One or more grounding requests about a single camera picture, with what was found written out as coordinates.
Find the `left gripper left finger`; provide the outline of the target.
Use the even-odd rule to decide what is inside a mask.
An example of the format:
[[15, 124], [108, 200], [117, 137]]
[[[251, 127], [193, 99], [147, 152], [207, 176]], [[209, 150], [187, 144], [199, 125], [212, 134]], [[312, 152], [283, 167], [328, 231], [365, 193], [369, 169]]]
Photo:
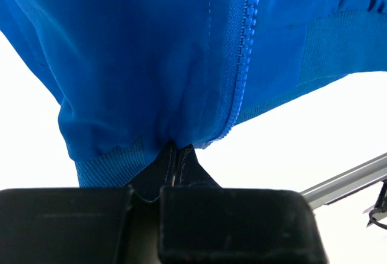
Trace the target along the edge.
[[159, 263], [158, 198], [177, 151], [117, 188], [15, 188], [1, 192], [2, 263]]

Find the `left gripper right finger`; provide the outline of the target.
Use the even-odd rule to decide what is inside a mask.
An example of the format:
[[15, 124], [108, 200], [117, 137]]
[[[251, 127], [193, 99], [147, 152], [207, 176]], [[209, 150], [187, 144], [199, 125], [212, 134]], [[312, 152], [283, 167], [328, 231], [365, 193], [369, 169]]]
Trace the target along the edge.
[[160, 193], [162, 263], [327, 263], [314, 214], [291, 190], [222, 188], [188, 146]]

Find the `blue white red jacket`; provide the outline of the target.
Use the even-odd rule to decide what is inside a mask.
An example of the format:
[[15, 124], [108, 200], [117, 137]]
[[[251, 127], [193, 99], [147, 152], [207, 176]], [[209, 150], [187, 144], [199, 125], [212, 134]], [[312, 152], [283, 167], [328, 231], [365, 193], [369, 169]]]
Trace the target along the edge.
[[60, 104], [81, 187], [386, 70], [386, 0], [1, 0], [1, 32]]

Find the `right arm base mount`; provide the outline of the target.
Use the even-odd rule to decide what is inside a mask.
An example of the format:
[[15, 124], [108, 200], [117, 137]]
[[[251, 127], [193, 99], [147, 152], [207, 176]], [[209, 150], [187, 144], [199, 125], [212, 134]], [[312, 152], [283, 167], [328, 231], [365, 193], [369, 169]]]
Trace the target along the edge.
[[386, 180], [383, 181], [383, 185], [376, 200], [376, 204], [368, 213], [368, 217], [369, 220], [366, 227], [375, 225], [386, 230], [386, 224], [382, 224], [380, 222], [382, 219], [386, 218]]

